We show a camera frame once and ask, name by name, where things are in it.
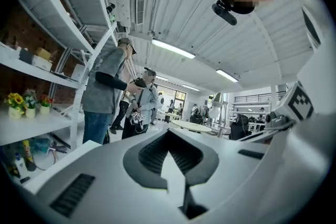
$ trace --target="chair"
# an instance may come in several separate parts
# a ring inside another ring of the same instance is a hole
[[[203,120],[203,117],[202,115],[199,115],[199,114],[194,114],[190,118],[190,121],[196,124],[201,124],[202,120]]]
[[[229,139],[238,140],[249,134],[250,132],[248,131],[248,117],[245,115],[238,114],[237,122],[233,122],[231,124],[231,133]]]

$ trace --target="camera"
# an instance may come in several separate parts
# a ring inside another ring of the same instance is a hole
[[[229,9],[227,9],[223,2],[218,0],[217,3],[212,5],[212,10],[222,19],[226,20],[231,25],[237,24],[237,19],[229,13]]]

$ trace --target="fluorescent light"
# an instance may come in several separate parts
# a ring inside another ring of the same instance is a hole
[[[238,82],[238,80],[236,80],[234,77],[231,77],[228,73],[225,73],[222,69],[218,69],[216,70],[216,72],[222,75],[223,77],[229,79],[230,81]]]
[[[185,88],[188,88],[188,89],[194,90],[194,91],[196,91],[196,92],[199,92],[199,89],[196,89],[196,88],[190,87],[190,86],[188,86],[188,85],[182,85],[182,87],[185,87]]]
[[[187,51],[185,51],[185,50],[179,49],[179,48],[177,48],[177,47],[175,47],[175,46],[173,46],[173,45],[170,45],[170,44],[165,43],[165,42],[163,42],[163,41],[160,41],[160,40],[158,40],[158,39],[154,39],[154,38],[153,38],[153,40],[152,40],[152,44],[153,44],[153,45],[156,45],[156,46],[158,46],[158,47],[160,47],[160,48],[164,48],[164,49],[170,50],[170,51],[172,51],[172,52],[175,52],[175,53],[177,53],[177,54],[183,55],[183,56],[188,57],[188,58],[190,58],[190,59],[193,59],[193,58],[195,58],[195,56],[196,56],[196,55],[194,55],[194,54],[191,54],[190,52],[187,52]]]
[[[162,78],[162,77],[160,77],[160,76],[156,76],[156,78],[157,78],[157,79],[164,80],[164,81],[168,81],[168,79],[166,79],[166,78]]]

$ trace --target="yellow flower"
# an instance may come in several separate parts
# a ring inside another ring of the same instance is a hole
[[[18,104],[22,104],[23,103],[23,98],[18,95],[17,97],[15,97],[15,101],[18,103]]]

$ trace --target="table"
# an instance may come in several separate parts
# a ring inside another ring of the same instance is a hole
[[[207,126],[199,125],[199,124],[192,123],[192,122],[173,120],[172,123],[174,123],[175,125],[183,128],[183,129],[187,129],[189,131],[194,131],[194,132],[198,132],[198,133],[200,133],[200,132],[209,133],[209,132],[212,131]]]
[[[170,117],[173,117],[173,118],[182,118],[182,116],[180,116],[180,115],[177,115],[177,114],[173,114],[173,113],[166,113],[166,112],[163,112],[163,111],[158,111],[158,113],[160,114],[160,115],[164,115],[164,116],[170,116]]]

